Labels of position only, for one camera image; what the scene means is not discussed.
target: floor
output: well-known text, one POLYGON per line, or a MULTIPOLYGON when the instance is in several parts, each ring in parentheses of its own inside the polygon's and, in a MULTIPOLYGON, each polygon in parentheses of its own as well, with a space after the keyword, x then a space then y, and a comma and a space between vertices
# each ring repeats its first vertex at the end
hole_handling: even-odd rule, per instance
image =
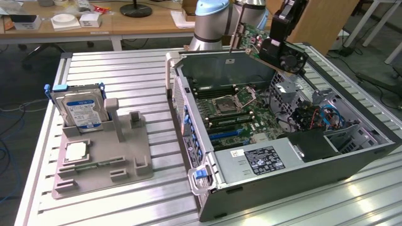
MULTIPOLYGON (((361 15, 351 17, 346 24, 346 29, 353 30, 357 23, 359 22, 361 15)), ((369 21, 361 35, 365 33, 366 29, 371 27, 375 23, 374 20, 369 21)), ((191 38, 171 38, 171 39, 150 39, 147 40, 131 40, 126 41, 124 49, 131 50, 142 48, 175 48, 182 47, 183 44, 188 44, 191 38)), ((387 27, 383 27, 381 33, 373 40, 369 47, 363 48, 359 44, 357 47, 362 50, 363 55, 353 54, 342 59, 350 65, 354 71, 366 73, 374 78, 395 84, 402 83, 402 78, 393 78, 395 72, 391 66, 383 63, 385 59, 390 55, 394 48, 402 41, 402 34, 397 33, 387 27)), ((95 46, 92 48, 87 47, 86 42, 62 43, 60 46, 68 52, 88 52, 88 51, 111 51, 112 45, 108 41, 95 41, 95 46)), ((44 84, 52 84, 60 53, 55 49, 47 49, 40 55, 31 60, 32 70, 25 71, 20 67, 20 60, 25 57, 29 51, 36 48, 37 45, 28 45, 25 51, 19 50, 16 45, 9 45, 8 49, 0 54, 0 106, 7 103, 27 103, 36 99, 45 98, 43 94, 44 84)), ((331 56, 338 56, 337 53, 330 52, 331 56)), ((354 73, 347 68, 346 64, 339 59, 331 59, 335 66, 345 72, 347 76, 355 79, 354 73)), ((402 54, 395 58, 394 65, 402 67, 402 54)), ((362 83, 361 86, 366 91, 379 100, 379 91, 369 83, 362 83)), ((390 92, 385 91, 383 101, 389 105, 398 105, 399 98, 390 92)), ((27 107, 27 110, 35 110, 45 107, 47 102, 37 102, 27 107)), ((7 106, 8 109, 17 107, 17 105, 7 106)), ((402 118, 402 112, 390 109, 390 111, 402 118)), ((7 112, 0 114, 0 131, 5 130, 8 126, 12 125, 15 120, 21 115, 20 111, 7 112)), ((39 132, 41 128, 44 117, 44 111, 29 112, 24 115, 24 127, 9 139, 5 140, 8 149, 13 154, 17 169, 21 175, 20 186, 16 192, 12 194, 11 198, 3 203, 0 202, 0 225, 8 226, 13 224, 17 208, 20 204, 21 192, 24 188, 24 181, 27 180, 31 161, 33 156, 33 151, 36 147, 36 140, 39 137, 39 132)), ((0 161, 0 170, 4 168, 5 161, 0 161)), ((11 166, 5 173, 0 176, 0 200, 9 192, 15 189, 15 185, 19 180, 16 179, 16 174, 13 167, 11 166)))

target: office chair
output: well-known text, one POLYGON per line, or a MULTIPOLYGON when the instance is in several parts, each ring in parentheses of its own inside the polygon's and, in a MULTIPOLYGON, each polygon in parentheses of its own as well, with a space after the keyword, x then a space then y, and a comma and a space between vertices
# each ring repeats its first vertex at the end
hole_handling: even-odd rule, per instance
MULTIPOLYGON (((88 48, 94 47, 94 42, 87 41, 87 46, 88 48)), ((35 57, 41 51, 44 51, 48 47, 53 47, 56 50, 59 50, 60 53, 66 53, 64 49, 56 44, 56 43, 44 43, 41 44, 23 59, 21 61, 21 66, 24 70, 31 70, 32 65, 28 64, 28 60, 35 57)), ((19 49, 25 51, 27 50, 27 45, 19 44, 19 49)))

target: desk leg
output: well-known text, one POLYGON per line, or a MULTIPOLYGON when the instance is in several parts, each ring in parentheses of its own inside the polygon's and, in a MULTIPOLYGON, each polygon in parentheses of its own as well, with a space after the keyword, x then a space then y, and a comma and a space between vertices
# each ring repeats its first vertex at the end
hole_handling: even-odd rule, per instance
POLYGON ((393 51, 391 55, 389 56, 389 58, 385 60, 385 63, 389 65, 391 63, 391 61, 395 59, 397 55, 401 53, 402 51, 402 42, 399 44, 399 46, 397 47, 397 49, 393 51))
POLYGON ((122 36, 115 35, 111 36, 111 41, 112 41, 112 45, 114 45, 114 51, 122 51, 122 36))
POLYGON ((345 45, 343 45, 345 47, 349 47, 349 46, 350 46, 350 44, 351 44, 354 38, 357 37, 359 31, 362 30, 362 28, 363 28, 363 26, 365 26, 365 24, 366 24, 366 22, 367 22, 367 20, 369 20, 369 18, 370 18, 370 16, 371 16, 373 12, 374 12, 374 10, 375 10, 375 8, 378 7, 378 4, 379 4, 379 1, 375 0, 375 1, 373 2, 371 6, 370 6, 370 8, 369 8, 369 10, 367 10, 367 12, 366 12, 363 18, 362 18, 361 21, 359 21, 359 24, 358 24, 357 28, 353 30, 353 33, 350 34, 350 36, 349 36, 349 38, 347 38, 347 40, 346 40, 346 43, 345 43, 345 45))
POLYGON ((394 14, 398 6, 401 5, 401 1, 399 2, 395 2, 394 6, 391 7, 391 9, 389 10, 389 12, 383 15, 378 25, 375 26, 369 38, 366 39, 365 43, 363 43, 363 47, 366 47, 371 40, 374 39, 377 33, 379 32, 382 26, 385 25, 385 23, 387 22, 389 18, 391 17, 391 15, 394 14))

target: slotted metal surface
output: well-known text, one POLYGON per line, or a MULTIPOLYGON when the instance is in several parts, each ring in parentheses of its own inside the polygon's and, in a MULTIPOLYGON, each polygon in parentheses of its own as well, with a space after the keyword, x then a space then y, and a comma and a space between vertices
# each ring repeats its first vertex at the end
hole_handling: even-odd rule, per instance
MULTIPOLYGON (((401 121, 311 49, 310 57, 401 136, 401 121)), ((119 114, 140 110, 147 119, 154 178, 53 200, 55 161, 63 119, 49 103, 24 189, 16 225, 395 225, 402 222, 402 150, 373 162, 351 178, 200 223, 186 177, 164 87, 164 55, 180 49, 79 53, 63 59, 56 83, 106 83, 120 99, 119 114)), ((325 80, 306 66, 317 87, 325 80)))

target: white box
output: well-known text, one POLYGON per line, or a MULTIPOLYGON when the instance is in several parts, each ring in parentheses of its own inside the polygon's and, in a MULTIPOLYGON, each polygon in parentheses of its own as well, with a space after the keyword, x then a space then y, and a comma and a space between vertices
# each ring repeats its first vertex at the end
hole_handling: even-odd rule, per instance
POLYGON ((31 19, 27 19, 25 21, 24 21, 24 18, 17 20, 17 22, 12 21, 15 29, 17 29, 17 30, 39 30, 40 24, 43 23, 43 20, 40 19, 39 15, 13 15, 13 16, 31 17, 31 19))
POLYGON ((80 18, 80 24, 82 27, 100 27, 102 18, 99 14, 96 13, 83 14, 80 18))
POLYGON ((346 42, 346 39, 349 38, 349 33, 345 30, 339 31, 337 40, 329 50, 341 50, 342 49, 342 42, 346 42))
POLYGON ((71 14, 55 15, 51 19, 55 32, 67 31, 72 29, 82 28, 78 19, 71 14))

